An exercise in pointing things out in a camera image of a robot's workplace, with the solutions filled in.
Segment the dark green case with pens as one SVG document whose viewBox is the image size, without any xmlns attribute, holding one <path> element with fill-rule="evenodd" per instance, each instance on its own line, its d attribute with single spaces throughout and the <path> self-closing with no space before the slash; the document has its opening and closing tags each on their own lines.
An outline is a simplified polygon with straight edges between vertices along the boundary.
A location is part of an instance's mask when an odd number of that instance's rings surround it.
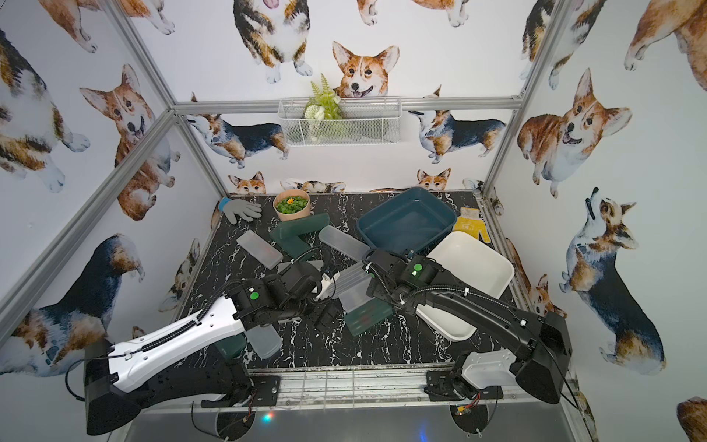
<svg viewBox="0 0 707 442">
<path fill-rule="evenodd" d="M 359 336 L 392 315 L 393 309 L 390 304 L 374 298 L 352 312 L 346 313 L 344 323 L 351 335 Z"/>
</svg>

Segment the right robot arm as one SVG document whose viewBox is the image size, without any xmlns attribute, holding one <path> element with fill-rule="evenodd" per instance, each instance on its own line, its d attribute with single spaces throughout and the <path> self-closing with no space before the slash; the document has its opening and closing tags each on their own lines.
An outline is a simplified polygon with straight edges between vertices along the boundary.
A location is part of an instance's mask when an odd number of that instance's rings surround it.
<svg viewBox="0 0 707 442">
<path fill-rule="evenodd" d="M 497 362 L 470 354 L 460 377 L 476 390 L 517 384 L 530 396 L 557 404 L 563 396 L 572 346 L 566 320 L 523 311 L 457 278 L 433 259 L 406 259 L 374 249 L 363 258 L 373 276 L 371 295 L 394 309 L 414 314 L 419 306 L 440 309 L 488 333 L 503 351 Z"/>
</svg>

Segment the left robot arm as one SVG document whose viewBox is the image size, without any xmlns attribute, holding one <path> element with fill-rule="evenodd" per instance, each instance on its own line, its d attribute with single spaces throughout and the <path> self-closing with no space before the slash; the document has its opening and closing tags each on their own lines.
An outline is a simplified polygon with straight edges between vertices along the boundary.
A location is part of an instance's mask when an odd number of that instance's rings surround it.
<svg viewBox="0 0 707 442">
<path fill-rule="evenodd" d="M 176 364 L 212 344 L 310 313 L 324 302 L 333 275 L 327 267 L 292 262 L 279 273 L 221 285 L 203 309 L 154 333 L 89 345 L 83 380 L 88 435 L 108 434 L 173 399 L 219 394 L 211 406 L 247 403 L 255 387 L 234 357 L 199 375 L 182 374 Z"/>
</svg>

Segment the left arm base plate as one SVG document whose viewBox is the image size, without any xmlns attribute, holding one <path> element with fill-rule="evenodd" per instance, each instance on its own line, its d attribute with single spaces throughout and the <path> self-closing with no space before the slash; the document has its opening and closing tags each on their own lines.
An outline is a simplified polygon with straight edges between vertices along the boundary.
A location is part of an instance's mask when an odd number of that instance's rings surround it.
<svg viewBox="0 0 707 442">
<path fill-rule="evenodd" d="M 226 408 L 234 406 L 276 406 L 282 378 L 279 376 L 256 376 L 249 378 L 244 385 L 216 401 L 201 401 L 200 407 Z"/>
</svg>

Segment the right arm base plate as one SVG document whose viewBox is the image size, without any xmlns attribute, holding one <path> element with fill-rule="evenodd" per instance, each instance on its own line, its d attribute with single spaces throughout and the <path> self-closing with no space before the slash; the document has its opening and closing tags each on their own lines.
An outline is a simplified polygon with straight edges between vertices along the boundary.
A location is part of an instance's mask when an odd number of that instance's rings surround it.
<svg viewBox="0 0 707 442">
<path fill-rule="evenodd" d="M 504 398 L 501 387 L 477 389 L 467 383 L 457 372 L 427 371 L 425 382 L 423 391 L 430 401 L 500 400 Z"/>
</svg>

